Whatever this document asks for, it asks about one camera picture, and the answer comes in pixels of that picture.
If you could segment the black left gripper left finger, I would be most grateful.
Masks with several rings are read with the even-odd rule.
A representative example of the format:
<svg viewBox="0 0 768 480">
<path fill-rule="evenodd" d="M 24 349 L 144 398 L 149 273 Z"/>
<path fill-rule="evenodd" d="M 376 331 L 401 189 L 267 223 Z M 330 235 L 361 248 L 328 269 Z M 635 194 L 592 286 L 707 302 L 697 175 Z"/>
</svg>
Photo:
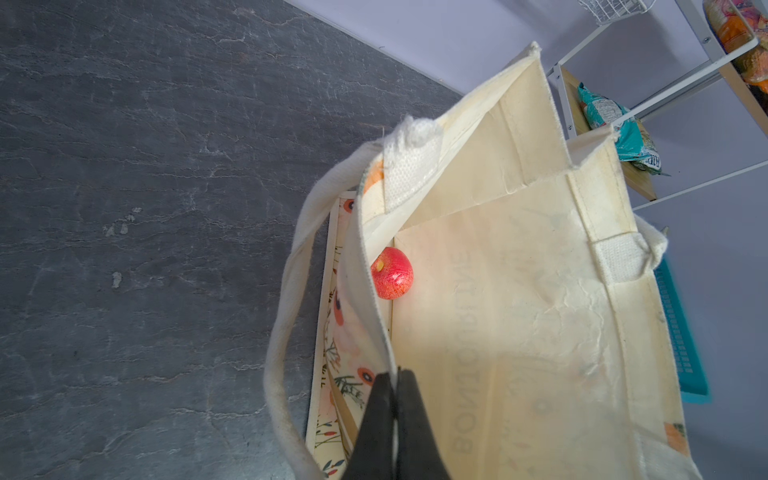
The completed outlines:
<svg viewBox="0 0 768 480">
<path fill-rule="evenodd" d="M 390 375 L 376 376 L 343 480 L 391 480 L 395 476 L 396 399 Z"/>
</svg>

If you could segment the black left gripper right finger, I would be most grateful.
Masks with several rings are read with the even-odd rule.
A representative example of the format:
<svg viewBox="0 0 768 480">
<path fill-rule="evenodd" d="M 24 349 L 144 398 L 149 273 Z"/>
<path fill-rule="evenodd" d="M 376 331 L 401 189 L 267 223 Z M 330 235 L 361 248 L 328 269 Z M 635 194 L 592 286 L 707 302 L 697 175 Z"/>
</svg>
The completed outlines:
<svg viewBox="0 0 768 480">
<path fill-rule="evenodd" d="M 415 374 L 398 371 L 396 390 L 397 455 L 395 478 L 449 479 L 437 447 Z"/>
</svg>

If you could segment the red apple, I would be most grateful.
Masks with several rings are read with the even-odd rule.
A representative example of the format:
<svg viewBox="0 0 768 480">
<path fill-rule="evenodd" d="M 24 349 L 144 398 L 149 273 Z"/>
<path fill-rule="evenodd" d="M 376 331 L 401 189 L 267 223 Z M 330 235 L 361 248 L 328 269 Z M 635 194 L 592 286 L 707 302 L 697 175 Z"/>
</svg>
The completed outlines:
<svg viewBox="0 0 768 480">
<path fill-rule="evenodd" d="M 412 287 L 414 270 L 408 257 L 399 249 L 386 247 L 370 267 L 379 298 L 395 300 Z"/>
</svg>

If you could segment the cream canvas grocery bag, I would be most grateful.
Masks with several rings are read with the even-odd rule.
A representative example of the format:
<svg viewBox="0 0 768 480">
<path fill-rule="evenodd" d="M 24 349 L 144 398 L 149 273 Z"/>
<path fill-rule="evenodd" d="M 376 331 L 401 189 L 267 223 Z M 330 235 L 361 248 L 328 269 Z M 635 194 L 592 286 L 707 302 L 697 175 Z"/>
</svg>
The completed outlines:
<svg viewBox="0 0 768 480">
<path fill-rule="evenodd" d="M 313 409 L 295 428 L 288 340 L 317 231 L 349 200 L 323 301 Z M 540 49 L 437 119 L 406 117 L 307 196 L 282 276 L 264 391 L 294 476 L 341 475 L 377 375 L 414 372 L 449 479 L 696 479 L 654 269 L 668 241 L 631 208 L 608 127 L 563 136 Z M 411 289 L 379 298 L 386 247 Z"/>
</svg>

